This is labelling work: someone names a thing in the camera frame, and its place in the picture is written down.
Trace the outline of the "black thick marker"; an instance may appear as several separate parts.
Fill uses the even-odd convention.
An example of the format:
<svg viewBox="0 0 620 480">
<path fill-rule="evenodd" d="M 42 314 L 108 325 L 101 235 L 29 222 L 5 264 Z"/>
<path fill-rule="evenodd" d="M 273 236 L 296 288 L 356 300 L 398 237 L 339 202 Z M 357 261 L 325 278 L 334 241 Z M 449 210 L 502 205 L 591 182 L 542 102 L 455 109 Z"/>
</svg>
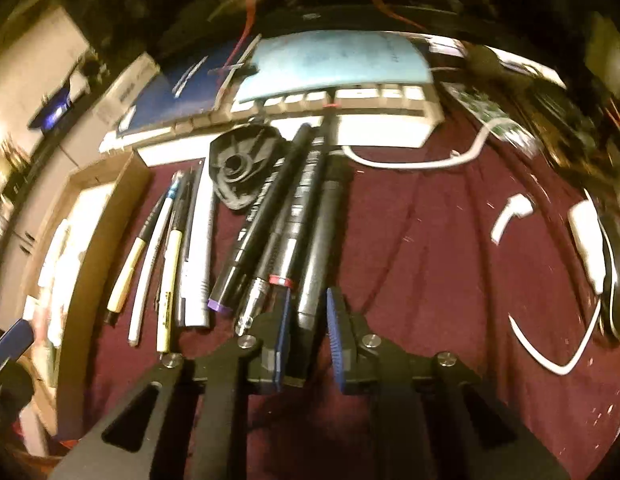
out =
<svg viewBox="0 0 620 480">
<path fill-rule="evenodd" d="M 313 332 L 323 304 L 328 275 L 335 258 L 335 244 L 341 230 L 352 168 L 342 156 L 331 157 L 319 189 L 307 258 L 301 275 L 296 322 L 305 332 Z"/>
</svg>

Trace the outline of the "shallow cardboard tray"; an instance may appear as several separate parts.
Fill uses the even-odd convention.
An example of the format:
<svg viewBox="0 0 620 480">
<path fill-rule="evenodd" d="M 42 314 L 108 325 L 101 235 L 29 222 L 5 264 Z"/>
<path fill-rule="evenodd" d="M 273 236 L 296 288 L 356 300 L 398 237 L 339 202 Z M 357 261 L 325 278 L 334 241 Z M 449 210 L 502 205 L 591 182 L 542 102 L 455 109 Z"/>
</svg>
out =
<svg viewBox="0 0 620 480">
<path fill-rule="evenodd" d="M 26 361 L 34 409 L 57 439 L 78 439 L 83 433 L 98 309 L 112 260 L 151 176 L 134 152 L 71 172 L 38 233 L 22 281 L 34 333 Z"/>
</svg>

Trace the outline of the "white marker pen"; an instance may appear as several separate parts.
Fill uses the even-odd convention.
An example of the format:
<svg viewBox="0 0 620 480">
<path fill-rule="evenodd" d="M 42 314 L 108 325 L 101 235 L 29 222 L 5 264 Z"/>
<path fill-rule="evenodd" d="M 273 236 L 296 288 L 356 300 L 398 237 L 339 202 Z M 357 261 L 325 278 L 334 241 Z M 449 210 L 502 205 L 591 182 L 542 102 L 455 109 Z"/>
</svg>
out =
<svg viewBox="0 0 620 480">
<path fill-rule="evenodd" d="M 181 327 L 210 326 L 208 297 L 215 201 L 209 171 L 210 156 L 207 155 L 198 163 L 191 187 L 176 318 Z"/>
</svg>

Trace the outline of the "yellow wooden pencil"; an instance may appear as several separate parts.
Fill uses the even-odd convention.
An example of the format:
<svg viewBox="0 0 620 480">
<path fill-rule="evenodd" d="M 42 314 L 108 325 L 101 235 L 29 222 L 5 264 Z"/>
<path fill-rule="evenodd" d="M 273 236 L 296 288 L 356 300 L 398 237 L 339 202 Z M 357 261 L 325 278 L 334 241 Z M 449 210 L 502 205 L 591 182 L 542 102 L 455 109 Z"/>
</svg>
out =
<svg viewBox="0 0 620 480">
<path fill-rule="evenodd" d="M 132 276 L 139 264 L 142 253 L 150 246 L 150 241 L 153 239 L 153 235 L 157 231 L 157 224 L 159 216 L 167 200 L 168 192 L 163 193 L 155 203 L 150 213 L 146 217 L 141 231 L 136 235 L 132 247 L 130 248 L 124 265 L 122 266 L 112 292 L 110 293 L 104 323 L 108 326 L 115 326 L 124 303 L 129 295 Z"/>
</svg>

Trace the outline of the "silver tip black pen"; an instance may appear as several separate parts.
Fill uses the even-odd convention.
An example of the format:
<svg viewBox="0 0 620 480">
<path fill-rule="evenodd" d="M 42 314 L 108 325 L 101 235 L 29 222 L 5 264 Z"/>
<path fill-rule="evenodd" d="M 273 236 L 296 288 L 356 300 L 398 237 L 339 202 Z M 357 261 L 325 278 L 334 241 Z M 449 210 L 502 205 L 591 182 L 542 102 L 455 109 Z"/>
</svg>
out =
<svg viewBox="0 0 620 480">
<path fill-rule="evenodd" d="M 261 313 L 272 285 L 293 287 L 293 272 L 308 231 L 313 203 L 329 152 L 327 143 L 326 136 L 314 139 L 300 174 L 293 180 L 293 189 L 287 193 L 282 209 L 270 229 L 255 275 L 239 305 L 235 323 L 235 334 L 238 337 L 247 333 Z"/>
</svg>

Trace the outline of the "yellow black pen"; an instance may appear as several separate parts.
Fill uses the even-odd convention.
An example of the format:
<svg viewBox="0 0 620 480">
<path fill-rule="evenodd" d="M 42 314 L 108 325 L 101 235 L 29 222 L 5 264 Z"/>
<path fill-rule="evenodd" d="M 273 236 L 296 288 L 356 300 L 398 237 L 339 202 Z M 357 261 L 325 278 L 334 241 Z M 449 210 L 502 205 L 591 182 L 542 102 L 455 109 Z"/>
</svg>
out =
<svg viewBox="0 0 620 480">
<path fill-rule="evenodd" d="M 168 353 L 170 351 L 172 308 L 174 304 L 176 274 L 177 271 L 179 271 L 181 246 L 187 223 L 193 177 L 194 171 L 189 170 L 187 174 L 184 174 L 181 181 L 180 190 L 179 193 L 177 193 L 177 199 L 173 208 L 173 220 L 168 234 L 167 248 L 165 248 L 165 263 L 163 264 L 162 269 L 158 304 L 156 337 L 156 350 L 158 353 Z"/>
</svg>

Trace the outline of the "dark red table cloth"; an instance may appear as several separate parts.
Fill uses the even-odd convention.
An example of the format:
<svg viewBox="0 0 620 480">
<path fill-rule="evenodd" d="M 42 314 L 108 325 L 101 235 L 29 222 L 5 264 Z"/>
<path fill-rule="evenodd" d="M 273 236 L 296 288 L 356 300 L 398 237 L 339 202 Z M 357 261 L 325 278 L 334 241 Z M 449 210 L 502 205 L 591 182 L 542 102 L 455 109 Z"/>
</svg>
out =
<svg viewBox="0 0 620 480">
<path fill-rule="evenodd" d="M 586 479 L 620 425 L 620 347 L 595 338 L 559 377 L 535 363 L 511 333 L 508 314 L 549 359 L 578 348 L 596 300 L 574 248 L 569 209 L 583 193 L 543 157 L 490 143 L 451 171 L 395 172 L 355 166 L 337 283 L 369 325 L 410 352 L 455 352 L 488 379 L 567 469 Z M 509 222 L 500 244 L 492 226 L 510 196 L 535 204 Z M 108 413 L 157 361 L 155 324 L 141 348 L 127 322 L 97 339 L 86 429 Z M 248 479 L 372 479 L 364 399 L 343 396 L 327 341 L 305 388 L 250 404 Z"/>
</svg>

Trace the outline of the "purple cap black marker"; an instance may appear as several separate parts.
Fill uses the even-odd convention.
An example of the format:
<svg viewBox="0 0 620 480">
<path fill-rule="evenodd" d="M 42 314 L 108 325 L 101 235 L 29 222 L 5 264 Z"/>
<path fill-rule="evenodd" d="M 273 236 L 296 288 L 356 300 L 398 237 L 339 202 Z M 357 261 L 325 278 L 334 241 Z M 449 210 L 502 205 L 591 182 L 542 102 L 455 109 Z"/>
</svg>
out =
<svg viewBox="0 0 620 480">
<path fill-rule="evenodd" d="M 305 122 L 288 143 L 285 155 L 275 162 L 269 177 L 265 179 L 209 294 L 207 306 L 214 312 L 227 316 L 234 313 L 235 304 L 243 295 L 246 281 L 267 243 L 267 234 L 285 193 L 291 187 L 295 171 L 303 156 L 308 154 L 313 139 L 313 128 Z"/>
</svg>

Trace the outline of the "black plastic spool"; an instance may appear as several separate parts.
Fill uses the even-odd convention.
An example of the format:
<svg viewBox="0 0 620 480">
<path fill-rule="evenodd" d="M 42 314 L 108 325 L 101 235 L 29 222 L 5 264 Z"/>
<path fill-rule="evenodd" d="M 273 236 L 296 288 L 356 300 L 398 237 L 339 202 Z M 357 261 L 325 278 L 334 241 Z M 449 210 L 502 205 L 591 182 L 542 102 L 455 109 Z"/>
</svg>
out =
<svg viewBox="0 0 620 480">
<path fill-rule="evenodd" d="M 218 136 L 210 144 L 209 174 L 219 200 L 232 211 L 247 209 L 285 151 L 286 140 L 270 125 L 248 124 Z"/>
</svg>

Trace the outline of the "beige computer keyboard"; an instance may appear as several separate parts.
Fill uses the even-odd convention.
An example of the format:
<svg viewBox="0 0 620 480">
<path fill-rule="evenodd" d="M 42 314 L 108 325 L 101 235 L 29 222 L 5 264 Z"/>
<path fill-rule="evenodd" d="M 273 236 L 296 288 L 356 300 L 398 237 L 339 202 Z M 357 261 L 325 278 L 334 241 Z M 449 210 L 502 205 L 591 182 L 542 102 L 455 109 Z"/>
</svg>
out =
<svg viewBox="0 0 620 480">
<path fill-rule="evenodd" d="M 301 125 L 318 126 L 330 110 L 341 117 L 338 145 L 421 148 L 444 122 L 433 84 L 368 84 L 236 101 L 213 112 L 148 126 L 124 136 L 110 131 L 98 151 L 115 153 L 185 136 L 218 136 L 248 122 L 270 124 L 290 140 Z"/>
</svg>

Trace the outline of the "small white carton box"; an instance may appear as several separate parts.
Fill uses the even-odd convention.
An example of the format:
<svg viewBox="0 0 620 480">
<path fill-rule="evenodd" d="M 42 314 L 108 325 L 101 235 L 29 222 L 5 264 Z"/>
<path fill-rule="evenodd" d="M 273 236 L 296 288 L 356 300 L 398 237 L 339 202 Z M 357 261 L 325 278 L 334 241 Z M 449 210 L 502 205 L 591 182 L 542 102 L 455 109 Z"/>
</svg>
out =
<svg viewBox="0 0 620 480">
<path fill-rule="evenodd" d="M 159 65 L 142 53 L 118 76 L 93 107 L 93 114 L 106 126 L 124 117 L 142 90 L 160 72 Z"/>
</svg>

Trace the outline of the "small white dropper bottle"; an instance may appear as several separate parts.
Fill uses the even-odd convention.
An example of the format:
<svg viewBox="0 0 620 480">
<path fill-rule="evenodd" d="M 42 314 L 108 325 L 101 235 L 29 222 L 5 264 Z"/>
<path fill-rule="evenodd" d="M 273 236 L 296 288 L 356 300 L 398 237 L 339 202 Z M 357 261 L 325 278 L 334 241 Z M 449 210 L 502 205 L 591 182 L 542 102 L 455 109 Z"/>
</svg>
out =
<svg viewBox="0 0 620 480">
<path fill-rule="evenodd" d="M 568 220 L 588 280 L 594 293 L 599 296 L 604 291 L 607 271 L 604 240 L 594 204 L 590 200 L 575 204 L 568 212 Z"/>
</svg>

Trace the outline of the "pill blister pack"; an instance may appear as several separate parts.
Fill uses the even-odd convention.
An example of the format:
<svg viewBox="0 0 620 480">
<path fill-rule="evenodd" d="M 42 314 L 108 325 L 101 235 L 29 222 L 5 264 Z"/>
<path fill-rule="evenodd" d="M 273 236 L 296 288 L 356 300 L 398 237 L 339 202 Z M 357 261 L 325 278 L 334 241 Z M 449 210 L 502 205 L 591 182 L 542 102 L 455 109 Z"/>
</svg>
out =
<svg viewBox="0 0 620 480">
<path fill-rule="evenodd" d="M 519 122 L 512 119 L 500 105 L 491 100 L 485 93 L 459 82 L 442 82 L 442 87 L 482 126 L 496 119 L 503 120 L 503 124 L 498 124 L 491 130 L 496 139 L 509 143 L 530 158 L 540 153 L 540 141 Z"/>
</svg>

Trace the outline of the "black computer mouse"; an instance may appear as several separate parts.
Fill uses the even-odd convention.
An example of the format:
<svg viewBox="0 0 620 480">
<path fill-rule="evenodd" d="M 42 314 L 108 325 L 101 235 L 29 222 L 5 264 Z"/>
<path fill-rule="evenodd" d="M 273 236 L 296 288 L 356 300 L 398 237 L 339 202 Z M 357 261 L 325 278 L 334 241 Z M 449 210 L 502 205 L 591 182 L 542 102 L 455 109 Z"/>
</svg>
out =
<svg viewBox="0 0 620 480">
<path fill-rule="evenodd" d="M 610 214 L 600 217 L 604 237 L 606 276 L 602 303 L 605 326 L 620 341 L 620 223 Z"/>
</svg>

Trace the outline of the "light blue notebook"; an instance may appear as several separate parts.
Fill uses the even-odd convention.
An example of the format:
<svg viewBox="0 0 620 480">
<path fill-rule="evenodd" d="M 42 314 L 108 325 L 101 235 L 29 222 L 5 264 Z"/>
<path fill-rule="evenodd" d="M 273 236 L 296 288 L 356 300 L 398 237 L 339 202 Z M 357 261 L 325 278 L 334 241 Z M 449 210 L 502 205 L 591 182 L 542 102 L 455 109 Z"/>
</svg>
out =
<svg viewBox="0 0 620 480">
<path fill-rule="evenodd" d="M 313 30 L 262 40 L 257 73 L 239 86 L 238 102 L 357 84 L 431 84 L 429 65 L 407 38 L 389 32 Z"/>
</svg>

